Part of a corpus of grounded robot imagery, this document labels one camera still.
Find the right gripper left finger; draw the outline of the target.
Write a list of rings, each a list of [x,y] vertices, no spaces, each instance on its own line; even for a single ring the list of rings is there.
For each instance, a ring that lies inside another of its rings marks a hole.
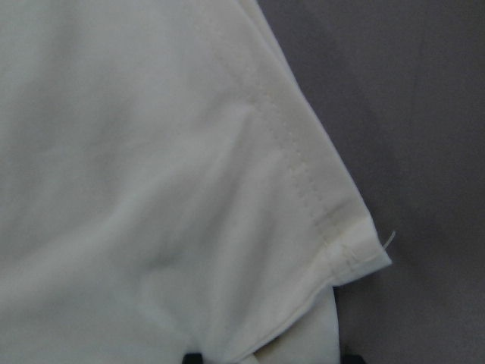
[[[202,364],[202,354],[185,354],[183,364]]]

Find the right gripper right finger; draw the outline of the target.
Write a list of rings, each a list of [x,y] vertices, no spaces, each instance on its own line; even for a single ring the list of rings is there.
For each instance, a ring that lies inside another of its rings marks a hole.
[[[343,364],[365,364],[365,360],[357,354],[346,354],[343,356]]]

